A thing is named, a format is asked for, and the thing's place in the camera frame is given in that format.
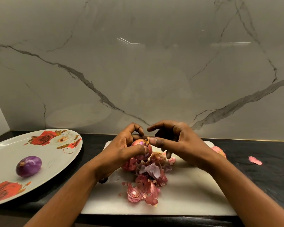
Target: onion being peeled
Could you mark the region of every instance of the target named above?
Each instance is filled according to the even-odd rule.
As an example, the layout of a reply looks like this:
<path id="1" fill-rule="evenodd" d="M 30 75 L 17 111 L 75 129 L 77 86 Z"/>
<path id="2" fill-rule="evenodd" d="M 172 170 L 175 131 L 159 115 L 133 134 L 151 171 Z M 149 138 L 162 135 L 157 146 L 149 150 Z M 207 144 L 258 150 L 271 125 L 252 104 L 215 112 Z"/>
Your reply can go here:
<path id="1" fill-rule="evenodd" d="M 16 167 L 17 175 L 21 177 L 29 177 L 37 173 L 41 169 L 42 161 L 37 156 L 28 156 L 22 159 Z"/>
<path id="2" fill-rule="evenodd" d="M 136 141 L 134 141 L 132 143 L 132 146 L 138 145 L 138 144 L 140 144 L 142 146 L 147 146 L 148 150 L 149 150 L 148 154 L 135 156 L 134 157 L 135 159 L 142 161 L 142 160 L 147 160 L 151 156 L 151 153 L 153 152 L 153 148 L 149 144 L 148 140 L 149 140 L 149 137 L 147 137 L 147 140 L 145 140 L 145 139 L 138 139 L 138 140 L 136 140 Z"/>

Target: black countertop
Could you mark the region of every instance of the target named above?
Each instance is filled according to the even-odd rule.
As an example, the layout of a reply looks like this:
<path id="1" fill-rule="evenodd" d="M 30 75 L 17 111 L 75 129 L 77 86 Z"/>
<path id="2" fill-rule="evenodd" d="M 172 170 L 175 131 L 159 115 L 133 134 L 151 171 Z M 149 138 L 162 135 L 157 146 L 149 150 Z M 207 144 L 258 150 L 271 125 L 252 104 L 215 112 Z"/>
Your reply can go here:
<path id="1" fill-rule="evenodd" d="M 10 131 L 0 136 L 0 142 L 24 134 Z M 102 151 L 107 141 L 115 135 L 81 134 L 83 147 L 61 173 L 40 187 L 16 199 L 0 205 L 1 215 L 32 217 L 63 184 L 87 161 Z M 224 150 L 227 159 L 249 177 L 266 194 L 284 208 L 284 142 L 203 139 L 211 141 Z M 258 166 L 248 161 L 254 156 L 263 162 Z M 120 226 L 131 224 L 144 226 L 158 224 L 164 226 L 243 226 L 237 216 L 151 216 L 151 215 L 82 215 L 77 223 Z"/>

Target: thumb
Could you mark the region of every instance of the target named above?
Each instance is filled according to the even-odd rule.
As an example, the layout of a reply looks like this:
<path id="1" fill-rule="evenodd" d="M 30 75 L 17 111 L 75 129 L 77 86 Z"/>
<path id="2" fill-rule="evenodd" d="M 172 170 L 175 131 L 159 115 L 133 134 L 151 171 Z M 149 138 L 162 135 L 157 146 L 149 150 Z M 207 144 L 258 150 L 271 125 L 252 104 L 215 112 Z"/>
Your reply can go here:
<path id="1" fill-rule="evenodd" d="M 167 150 L 172 153 L 174 152 L 177 153 L 179 149 L 178 142 L 163 139 L 163 138 L 158 138 L 158 137 L 153 138 L 152 137 L 149 139 L 149 143 L 155 147 L 161 148 L 163 150 Z"/>
<path id="2" fill-rule="evenodd" d="M 125 160 L 131 159 L 136 155 L 146 155 L 148 154 L 148 152 L 148 148 L 140 144 L 122 149 L 123 157 L 125 158 Z"/>

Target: oval plate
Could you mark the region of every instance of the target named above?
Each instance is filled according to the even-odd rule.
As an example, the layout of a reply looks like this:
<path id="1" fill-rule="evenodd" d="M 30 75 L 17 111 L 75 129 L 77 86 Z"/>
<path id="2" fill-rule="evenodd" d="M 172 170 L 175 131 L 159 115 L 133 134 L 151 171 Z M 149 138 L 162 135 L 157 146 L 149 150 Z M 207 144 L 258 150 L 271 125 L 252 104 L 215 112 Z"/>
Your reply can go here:
<path id="1" fill-rule="evenodd" d="M 56 176 L 75 159 L 81 147 L 81 136 L 67 129 L 34 131 L 0 142 L 0 204 Z M 22 178 L 16 174 L 16 166 L 28 156 L 38 156 L 42 166 L 35 175 Z"/>

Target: marble backsplash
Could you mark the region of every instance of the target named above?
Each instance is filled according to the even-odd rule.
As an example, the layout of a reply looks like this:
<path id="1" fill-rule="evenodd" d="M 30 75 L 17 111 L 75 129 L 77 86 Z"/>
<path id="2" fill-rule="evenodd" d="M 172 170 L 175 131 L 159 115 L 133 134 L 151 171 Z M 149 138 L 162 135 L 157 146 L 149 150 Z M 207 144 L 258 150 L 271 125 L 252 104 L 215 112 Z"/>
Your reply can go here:
<path id="1" fill-rule="evenodd" d="M 12 130 L 284 140 L 284 0 L 0 0 L 0 107 Z"/>

